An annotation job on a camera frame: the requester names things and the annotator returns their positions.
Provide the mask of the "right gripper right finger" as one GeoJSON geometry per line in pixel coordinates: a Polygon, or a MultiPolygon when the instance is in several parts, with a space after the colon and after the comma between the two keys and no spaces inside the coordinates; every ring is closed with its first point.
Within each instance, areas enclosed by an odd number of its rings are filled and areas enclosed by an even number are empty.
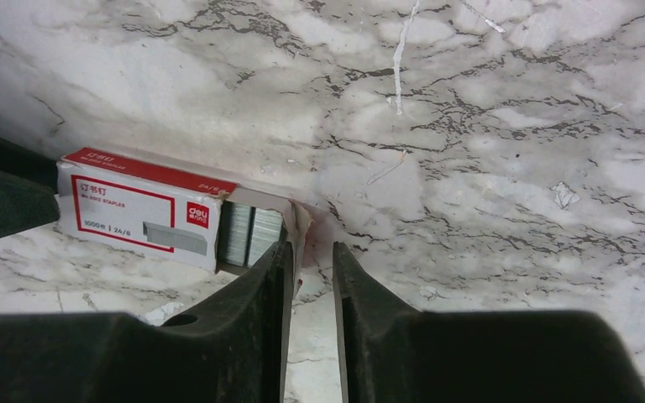
{"type": "Polygon", "coordinates": [[[346,402],[645,402],[618,334],[577,310],[420,311],[333,246],[346,402]]]}

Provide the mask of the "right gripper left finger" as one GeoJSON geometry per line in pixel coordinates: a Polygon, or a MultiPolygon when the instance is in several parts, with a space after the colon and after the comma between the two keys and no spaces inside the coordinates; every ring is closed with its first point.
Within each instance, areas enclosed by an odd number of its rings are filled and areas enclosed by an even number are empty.
{"type": "Polygon", "coordinates": [[[294,253],[159,326],[124,312],[0,315],[0,402],[281,402],[294,253]]]}

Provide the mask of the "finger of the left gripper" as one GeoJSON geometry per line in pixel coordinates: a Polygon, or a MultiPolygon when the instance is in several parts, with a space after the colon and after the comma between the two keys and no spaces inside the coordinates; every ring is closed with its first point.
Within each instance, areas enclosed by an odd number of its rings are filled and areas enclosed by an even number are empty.
{"type": "Polygon", "coordinates": [[[0,138],[0,238],[53,223],[56,161],[0,138]]]}

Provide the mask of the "red white staple box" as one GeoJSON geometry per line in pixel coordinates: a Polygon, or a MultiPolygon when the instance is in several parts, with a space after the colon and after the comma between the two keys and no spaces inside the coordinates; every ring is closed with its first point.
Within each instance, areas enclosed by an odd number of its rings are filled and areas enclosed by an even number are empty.
{"type": "Polygon", "coordinates": [[[233,274],[276,242],[300,275],[311,213],[282,191],[226,170],[85,147],[57,164],[60,228],[73,237],[233,274]]]}

